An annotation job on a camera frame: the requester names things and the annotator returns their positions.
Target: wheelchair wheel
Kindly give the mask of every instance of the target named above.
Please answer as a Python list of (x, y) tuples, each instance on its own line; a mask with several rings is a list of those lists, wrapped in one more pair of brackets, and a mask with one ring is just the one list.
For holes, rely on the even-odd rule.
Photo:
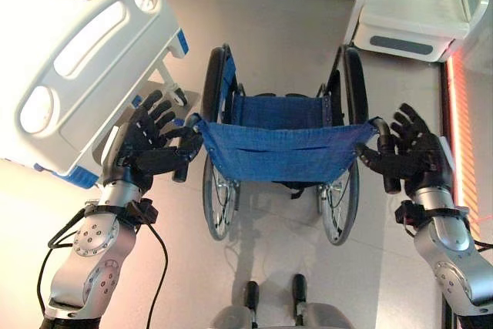
[(240, 185), (227, 181), (213, 165), (209, 156), (203, 169), (203, 212), (210, 235), (222, 240), (227, 235), (238, 209)]
[(322, 210), (325, 234), (336, 246), (344, 243), (351, 232), (359, 197), (357, 161), (331, 184), (317, 186), (318, 207)]

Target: hospital bed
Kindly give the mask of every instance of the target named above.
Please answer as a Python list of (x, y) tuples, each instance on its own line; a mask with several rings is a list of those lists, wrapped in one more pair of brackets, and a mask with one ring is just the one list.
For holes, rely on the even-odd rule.
[(95, 148), (157, 70), (188, 45), (166, 0), (0, 0), (0, 158), (78, 186), (101, 174)]

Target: wheelchair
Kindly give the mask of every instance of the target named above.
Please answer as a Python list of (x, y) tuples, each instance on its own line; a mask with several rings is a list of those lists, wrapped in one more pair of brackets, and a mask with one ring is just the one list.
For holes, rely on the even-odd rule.
[[(344, 66), (347, 116), (343, 114), (339, 61)], [(210, 55), (200, 118), (207, 158), (203, 209), (213, 239), (222, 240), (239, 209), (242, 181), (272, 181), (297, 190), (317, 191), (328, 240), (341, 245), (357, 214), (359, 174), (354, 144), (367, 142), (366, 89), (355, 48), (341, 46), (327, 84), (316, 97), (272, 93), (247, 96), (236, 80), (227, 44)]]

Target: bed caster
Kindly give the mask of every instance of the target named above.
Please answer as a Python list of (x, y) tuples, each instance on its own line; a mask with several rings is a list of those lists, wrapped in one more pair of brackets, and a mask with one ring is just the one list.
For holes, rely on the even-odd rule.
[(245, 301), (243, 304), (248, 307), (252, 313), (252, 328), (257, 328), (257, 306), (259, 304), (259, 284), (257, 284), (257, 282), (251, 280), (246, 283)]
[(185, 96), (185, 93), (183, 92), (183, 90), (181, 88), (178, 88), (172, 92), (169, 92), (169, 94), (171, 95), (171, 97), (173, 98), (173, 100), (175, 101), (175, 103), (178, 105), (178, 106), (186, 106), (186, 104), (188, 103), (188, 101), (186, 100), (186, 96)]
[(296, 326), (303, 325), (303, 309), (307, 302), (307, 279), (302, 274), (293, 277), (293, 317)]

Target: blue fabric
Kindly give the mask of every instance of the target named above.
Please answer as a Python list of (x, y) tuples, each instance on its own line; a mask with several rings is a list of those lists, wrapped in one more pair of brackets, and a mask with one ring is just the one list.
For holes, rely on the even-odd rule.
[(268, 130), (197, 123), (214, 166), (230, 180), (331, 183), (354, 161), (354, 144), (367, 142), (374, 127)]
[(232, 123), (270, 130), (331, 126), (330, 99), (235, 95)]
[(223, 81), (221, 82), (221, 100), (219, 107), (223, 106), (224, 101), (230, 91), (230, 86), (233, 83), (233, 77), (236, 74), (236, 66), (234, 65), (234, 59), (230, 56), (226, 60), (226, 66), (224, 67)]

